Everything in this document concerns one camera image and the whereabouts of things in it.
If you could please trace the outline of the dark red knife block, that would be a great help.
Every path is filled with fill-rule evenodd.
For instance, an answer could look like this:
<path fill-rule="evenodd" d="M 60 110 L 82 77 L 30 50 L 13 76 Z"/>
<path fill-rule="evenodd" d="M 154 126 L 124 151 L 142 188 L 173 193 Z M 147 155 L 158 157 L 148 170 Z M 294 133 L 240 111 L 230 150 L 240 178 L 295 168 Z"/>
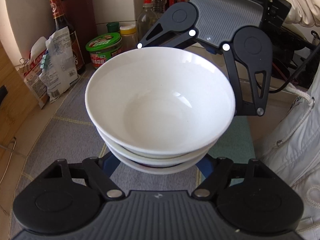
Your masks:
<path fill-rule="evenodd" d="M 62 0 L 67 20 L 75 28 L 85 63 L 90 63 L 86 44 L 98 35 L 93 0 Z"/>

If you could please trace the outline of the green-lidded sauce jar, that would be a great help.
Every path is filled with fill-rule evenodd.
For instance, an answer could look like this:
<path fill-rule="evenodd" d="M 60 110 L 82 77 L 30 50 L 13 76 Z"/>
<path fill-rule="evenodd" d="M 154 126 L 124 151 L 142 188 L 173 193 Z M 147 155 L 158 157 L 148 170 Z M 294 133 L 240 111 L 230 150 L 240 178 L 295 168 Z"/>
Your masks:
<path fill-rule="evenodd" d="M 120 33 L 106 33 L 86 44 L 94 68 L 99 68 L 106 61 L 122 52 L 122 38 Z"/>

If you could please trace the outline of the grey and teal dish towel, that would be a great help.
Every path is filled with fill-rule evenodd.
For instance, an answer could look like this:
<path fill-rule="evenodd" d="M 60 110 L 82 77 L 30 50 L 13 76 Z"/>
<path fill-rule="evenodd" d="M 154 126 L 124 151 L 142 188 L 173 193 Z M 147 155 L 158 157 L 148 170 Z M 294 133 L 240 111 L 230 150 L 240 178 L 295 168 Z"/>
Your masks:
<path fill-rule="evenodd" d="M 94 73 L 87 66 L 78 83 L 51 117 L 27 156 L 15 194 L 18 195 L 57 159 L 81 163 L 88 157 L 103 157 L 109 149 L 91 123 L 85 107 L 85 90 Z M 229 129 L 208 152 L 212 157 L 227 157 L 235 163 L 247 163 L 254 157 L 252 138 L 246 117 L 236 116 Z M 111 179 L 125 192 L 130 190 L 193 191 L 204 180 L 196 166 L 179 173 L 153 175 L 120 164 Z"/>

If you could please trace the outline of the small green-capped bottle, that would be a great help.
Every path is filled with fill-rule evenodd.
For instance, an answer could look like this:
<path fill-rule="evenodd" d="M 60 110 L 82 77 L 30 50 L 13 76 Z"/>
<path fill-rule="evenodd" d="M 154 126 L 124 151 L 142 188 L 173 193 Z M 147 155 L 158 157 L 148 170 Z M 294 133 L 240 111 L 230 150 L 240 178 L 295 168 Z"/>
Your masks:
<path fill-rule="evenodd" d="M 108 33 L 120 33 L 120 23 L 119 22 L 109 22 L 106 25 Z"/>

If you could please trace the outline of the clear glass oil bottle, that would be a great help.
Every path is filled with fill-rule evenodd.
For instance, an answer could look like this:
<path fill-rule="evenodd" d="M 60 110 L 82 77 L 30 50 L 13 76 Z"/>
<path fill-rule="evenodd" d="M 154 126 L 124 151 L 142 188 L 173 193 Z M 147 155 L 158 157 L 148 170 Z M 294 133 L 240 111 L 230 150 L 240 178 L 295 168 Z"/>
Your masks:
<path fill-rule="evenodd" d="M 152 9 L 152 0 L 144 0 L 143 10 L 137 18 L 137 37 L 140 41 L 157 22 L 158 16 Z"/>

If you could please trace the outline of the white bowl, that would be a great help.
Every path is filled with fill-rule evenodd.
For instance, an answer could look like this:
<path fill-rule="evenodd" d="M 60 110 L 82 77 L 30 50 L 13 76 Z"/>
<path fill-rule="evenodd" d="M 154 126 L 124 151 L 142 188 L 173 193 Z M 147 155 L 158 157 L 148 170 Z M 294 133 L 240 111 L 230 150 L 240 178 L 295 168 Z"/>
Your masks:
<path fill-rule="evenodd" d="M 165 166 L 154 166 L 154 165 L 143 165 L 142 163 L 134 162 L 124 156 L 122 156 L 114 147 L 107 144 L 109 150 L 112 154 L 121 162 L 127 165 L 128 167 L 148 173 L 148 174 L 155 174 L 155 175 L 167 175 L 167 174 L 174 174 L 178 172 L 182 172 L 191 168 L 192 166 L 196 165 L 209 151 L 209 148 L 205 148 L 204 150 L 200 150 L 200 153 L 196 157 L 192 157 L 191 160 L 182 162 L 177 165 L 165 165 Z"/>
<path fill-rule="evenodd" d="M 217 141 L 212 142 L 208 146 L 189 152 L 189 153 L 180 153 L 180 154 L 152 154 L 152 153 L 142 153 L 134 152 L 133 150 L 128 150 L 118 143 L 114 142 L 108 136 L 104 135 L 102 131 L 97 128 L 97 131 L 103 141 L 108 145 L 108 147 L 113 150 L 117 155 L 127 158 L 131 161 L 140 163 L 141 165 L 146 165 L 150 167 L 169 167 L 181 163 L 185 163 L 196 159 L 197 157 L 207 153 L 210 148 L 212 148 Z"/>
<path fill-rule="evenodd" d="M 108 138 L 165 155 L 215 142 L 235 115 L 223 72 L 199 55 L 166 47 L 135 49 L 105 62 L 87 84 L 85 105 Z"/>

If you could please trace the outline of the red-white food bag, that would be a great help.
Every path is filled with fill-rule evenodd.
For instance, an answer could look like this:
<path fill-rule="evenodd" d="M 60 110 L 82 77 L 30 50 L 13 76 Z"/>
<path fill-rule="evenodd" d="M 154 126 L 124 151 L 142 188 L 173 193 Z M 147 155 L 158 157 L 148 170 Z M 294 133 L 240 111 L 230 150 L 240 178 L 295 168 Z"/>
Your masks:
<path fill-rule="evenodd" d="M 21 58 L 21 65 L 17 68 L 18 74 L 37 99 L 40 108 L 43 108 L 49 99 L 47 86 L 40 79 L 40 74 L 42 73 L 40 64 L 47 50 L 46 40 L 45 37 L 40 37 L 32 46 L 29 58 Z"/>

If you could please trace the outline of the white clipped plastic bag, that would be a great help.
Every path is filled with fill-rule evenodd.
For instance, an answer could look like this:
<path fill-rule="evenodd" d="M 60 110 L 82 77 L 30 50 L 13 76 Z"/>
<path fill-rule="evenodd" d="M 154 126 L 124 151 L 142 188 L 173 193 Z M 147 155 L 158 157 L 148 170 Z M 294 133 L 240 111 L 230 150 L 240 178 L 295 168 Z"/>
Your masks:
<path fill-rule="evenodd" d="M 79 79 L 69 29 L 64 27 L 53 33 L 46 41 L 46 48 L 40 79 L 47 86 L 49 102 L 54 102 Z"/>

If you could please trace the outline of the bamboo cutting board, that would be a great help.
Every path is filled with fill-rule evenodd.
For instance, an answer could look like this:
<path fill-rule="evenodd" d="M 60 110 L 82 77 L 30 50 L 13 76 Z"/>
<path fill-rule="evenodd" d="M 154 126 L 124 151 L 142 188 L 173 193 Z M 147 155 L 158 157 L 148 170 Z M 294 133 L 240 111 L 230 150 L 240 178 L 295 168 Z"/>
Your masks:
<path fill-rule="evenodd" d="M 1 145 L 8 146 L 38 101 L 1 47 L 1 86 L 8 94 L 1 103 Z"/>

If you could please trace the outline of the yellow-capped spice jar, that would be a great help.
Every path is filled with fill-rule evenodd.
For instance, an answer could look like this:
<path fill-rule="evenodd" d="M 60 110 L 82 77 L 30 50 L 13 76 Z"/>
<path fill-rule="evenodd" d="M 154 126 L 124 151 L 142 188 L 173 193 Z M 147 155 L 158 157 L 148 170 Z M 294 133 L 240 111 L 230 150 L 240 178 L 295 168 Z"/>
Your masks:
<path fill-rule="evenodd" d="M 138 40 L 135 24 L 120 27 L 120 35 L 123 51 L 129 51 L 137 48 Z"/>

